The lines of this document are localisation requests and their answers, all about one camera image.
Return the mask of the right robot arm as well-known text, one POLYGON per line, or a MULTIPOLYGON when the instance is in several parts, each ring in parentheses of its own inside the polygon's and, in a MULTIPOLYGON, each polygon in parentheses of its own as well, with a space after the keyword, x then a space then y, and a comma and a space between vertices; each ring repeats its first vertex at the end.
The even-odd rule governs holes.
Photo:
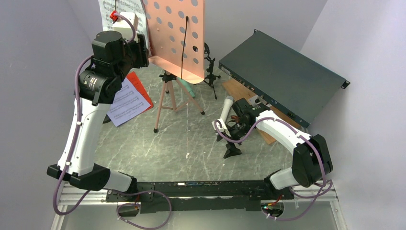
POLYGON ((241 144, 254 129, 267 133, 292 154, 291 167, 273 172, 265 179, 266 197, 275 199, 282 189, 309 187, 319 180, 321 187, 327 184, 327 174, 332 172, 333 165, 325 138, 293 127, 266 105, 251 105, 244 98, 234 102, 227 97, 220 118, 212 125, 217 139, 227 141, 225 158, 241 154, 236 144, 241 144))

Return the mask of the purple sheet paper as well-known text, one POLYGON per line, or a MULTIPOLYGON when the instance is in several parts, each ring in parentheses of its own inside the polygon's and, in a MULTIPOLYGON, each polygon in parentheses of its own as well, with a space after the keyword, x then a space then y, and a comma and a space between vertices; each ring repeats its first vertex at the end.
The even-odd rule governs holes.
POLYGON ((130 80, 125 79, 122 82, 121 90, 115 95, 107 116, 118 127, 143 113, 150 106, 151 103, 135 88, 130 80))

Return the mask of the black tripod mic stand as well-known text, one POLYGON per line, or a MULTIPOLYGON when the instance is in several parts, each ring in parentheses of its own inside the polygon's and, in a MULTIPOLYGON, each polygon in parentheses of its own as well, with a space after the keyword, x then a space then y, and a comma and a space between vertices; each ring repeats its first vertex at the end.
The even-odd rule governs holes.
POLYGON ((213 74, 215 58, 210 57, 210 48, 207 43, 204 43, 204 54, 205 54, 204 59, 209 62, 209 66, 206 69, 208 74, 205 76, 203 81, 204 81, 204 83, 206 83, 209 87, 211 87, 213 89, 214 98, 217 100, 217 95, 216 95, 216 91, 215 91, 215 87, 214 87, 214 81, 216 79, 221 78, 221 76, 213 74))

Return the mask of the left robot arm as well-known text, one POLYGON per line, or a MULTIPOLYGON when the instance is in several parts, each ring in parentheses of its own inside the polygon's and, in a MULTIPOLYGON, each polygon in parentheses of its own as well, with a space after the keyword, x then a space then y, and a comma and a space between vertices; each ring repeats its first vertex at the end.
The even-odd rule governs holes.
POLYGON ((119 191, 125 201, 136 198, 136 178, 97 165, 94 153, 103 121, 122 82, 134 68, 147 67, 145 36, 127 41, 117 31, 104 31, 92 42, 93 54, 78 68, 75 77, 75 109, 66 147, 47 175, 84 190, 119 191))

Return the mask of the pink music stand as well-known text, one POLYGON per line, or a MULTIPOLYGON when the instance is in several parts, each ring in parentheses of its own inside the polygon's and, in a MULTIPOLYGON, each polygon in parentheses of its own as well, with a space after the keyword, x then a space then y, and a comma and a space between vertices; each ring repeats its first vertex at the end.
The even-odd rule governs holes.
POLYGON ((197 84, 205 77, 204 0, 144 0, 148 38, 149 62, 160 67, 162 88, 158 103, 154 133, 158 132, 162 105, 166 93, 170 94, 176 112, 193 103, 204 115, 204 109, 181 83, 197 84))

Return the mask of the red sheet music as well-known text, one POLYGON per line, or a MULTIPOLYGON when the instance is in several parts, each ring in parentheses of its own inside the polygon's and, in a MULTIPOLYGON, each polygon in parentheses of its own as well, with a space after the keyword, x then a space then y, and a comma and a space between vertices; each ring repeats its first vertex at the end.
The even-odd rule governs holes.
POLYGON ((141 83, 137 74, 132 71, 130 72, 126 78, 133 84, 135 89, 146 99, 146 101, 150 104, 150 106, 146 109, 146 111, 152 109, 154 107, 154 103, 152 102, 148 92, 144 88, 143 84, 141 83))

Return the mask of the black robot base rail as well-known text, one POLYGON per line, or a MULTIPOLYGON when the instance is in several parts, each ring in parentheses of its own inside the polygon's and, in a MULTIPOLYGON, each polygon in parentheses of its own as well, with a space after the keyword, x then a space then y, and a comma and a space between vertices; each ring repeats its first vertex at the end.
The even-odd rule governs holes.
POLYGON ((167 211, 244 209, 261 211, 261 206, 276 200, 292 200, 289 188, 274 189, 263 180, 138 182, 139 196, 124 197, 108 192, 106 202, 135 202, 142 214, 167 211))

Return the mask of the white handheld microphone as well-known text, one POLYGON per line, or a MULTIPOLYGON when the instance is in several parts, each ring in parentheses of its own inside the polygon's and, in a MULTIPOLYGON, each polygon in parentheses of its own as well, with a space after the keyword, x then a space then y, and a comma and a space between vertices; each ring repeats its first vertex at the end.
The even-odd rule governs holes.
POLYGON ((234 104, 234 98, 232 96, 229 95, 224 99, 223 109, 222 109, 222 112, 220 115, 220 118, 223 121, 227 120, 227 116, 228 116, 229 111, 233 104, 234 104))

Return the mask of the green condenser microphone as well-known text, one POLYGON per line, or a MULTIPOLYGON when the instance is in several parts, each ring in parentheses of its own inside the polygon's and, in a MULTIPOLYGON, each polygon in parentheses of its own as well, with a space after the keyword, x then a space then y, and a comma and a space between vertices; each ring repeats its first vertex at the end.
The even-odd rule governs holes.
POLYGON ((185 87, 185 89, 188 91, 188 93, 189 93, 193 98, 195 98, 195 93, 194 93, 192 87, 190 86, 190 84, 189 84, 187 81, 183 80, 183 79, 180 79, 180 82, 181 82, 181 84, 185 87))

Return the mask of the black round-base mic stand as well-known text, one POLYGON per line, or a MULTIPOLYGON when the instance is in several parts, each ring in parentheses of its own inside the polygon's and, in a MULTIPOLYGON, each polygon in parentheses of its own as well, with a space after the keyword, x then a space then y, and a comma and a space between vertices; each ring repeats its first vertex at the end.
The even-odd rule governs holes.
POLYGON ((109 118, 108 115, 106 115, 102 123, 103 123, 103 124, 107 124, 107 123, 109 123, 109 122, 111 122, 111 119, 109 118))

